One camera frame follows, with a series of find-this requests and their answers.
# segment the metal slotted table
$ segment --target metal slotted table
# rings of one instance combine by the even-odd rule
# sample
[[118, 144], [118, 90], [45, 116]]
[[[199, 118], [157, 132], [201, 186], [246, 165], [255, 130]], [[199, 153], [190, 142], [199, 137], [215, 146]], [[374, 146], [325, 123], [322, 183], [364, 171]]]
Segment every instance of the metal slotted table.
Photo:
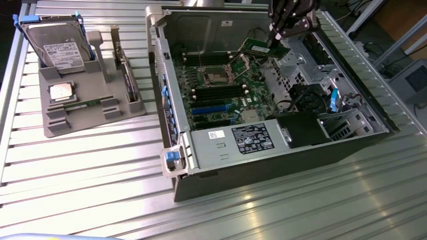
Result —
[[23, 4], [21, 14], [85, 16], [111, 55], [110, 25], [121, 38], [149, 114], [46, 138], [38, 57], [15, 34], [0, 94], [0, 236], [46, 233], [122, 239], [421, 239], [427, 237], [426, 130], [345, 32], [325, 32], [372, 88], [402, 132], [333, 164], [174, 203], [163, 177], [163, 148], [146, 40], [143, 0], [53, 0]]

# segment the motherboard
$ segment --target motherboard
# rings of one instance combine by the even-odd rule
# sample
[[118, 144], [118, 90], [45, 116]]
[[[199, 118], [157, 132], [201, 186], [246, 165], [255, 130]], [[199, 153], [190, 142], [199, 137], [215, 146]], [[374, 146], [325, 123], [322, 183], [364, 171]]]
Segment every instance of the motherboard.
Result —
[[174, 65], [194, 131], [263, 121], [277, 110], [254, 56], [187, 56]]

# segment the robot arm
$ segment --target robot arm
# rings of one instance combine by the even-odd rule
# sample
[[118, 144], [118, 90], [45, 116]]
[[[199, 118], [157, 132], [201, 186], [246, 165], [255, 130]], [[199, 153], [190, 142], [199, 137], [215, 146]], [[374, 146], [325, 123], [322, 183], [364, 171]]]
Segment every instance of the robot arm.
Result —
[[319, 0], [271, 0], [269, 47], [275, 47], [282, 38], [317, 31], [321, 23], [315, 14]]

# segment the hard drive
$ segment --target hard drive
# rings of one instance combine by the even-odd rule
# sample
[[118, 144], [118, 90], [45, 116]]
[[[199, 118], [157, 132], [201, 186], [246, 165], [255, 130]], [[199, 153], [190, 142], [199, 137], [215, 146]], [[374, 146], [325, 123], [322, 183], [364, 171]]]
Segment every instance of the hard drive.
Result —
[[29, 15], [23, 17], [18, 28], [30, 41], [43, 67], [57, 67], [61, 74], [86, 70], [85, 62], [94, 60], [95, 55], [87, 41], [81, 15]]

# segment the green circuit board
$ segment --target green circuit board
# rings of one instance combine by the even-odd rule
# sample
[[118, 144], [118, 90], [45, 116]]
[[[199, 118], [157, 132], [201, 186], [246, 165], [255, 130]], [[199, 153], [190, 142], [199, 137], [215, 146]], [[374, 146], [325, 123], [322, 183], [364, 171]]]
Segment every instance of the green circuit board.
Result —
[[[206, 70], [206, 73], [211, 70], [218, 72], [222, 69], [226, 69], [225, 65], [209, 65], [202, 67]], [[231, 64], [231, 68], [234, 75], [238, 76], [247, 69], [243, 59], [237, 59]], [[230, 124], [226, 123], [218, 127], [263, 121], [277, 110], [277, 105], [271, 99], [267, 85], [262, 80], [263, 78], [261, 79], [261, 77], [263, 77], [263, 73], [259, 70], [255, 60], [250, 61], [250, 70], [247, 70], [233, 83], [227, 82], [221, 74], [217, 74], [218, 81], [207, 83], [207, 76], [199, 66], [185, 66], [175, 63], [175, 72], [191, 130], [211, 128], [203, 127], [205, 123], [217, 121], [230, 120]], [[193, 103], [197, 102], [193, 98], [194, 89], [242, 85], [247, 86], [247, 94], [241, 97], [221, 99], [221, 101], [225, 102], [222, 105], [229, 106], [229, 110], [226, 112], [193, 114], [193, 109], [195, 109], [195, 107], [193, 107]]]

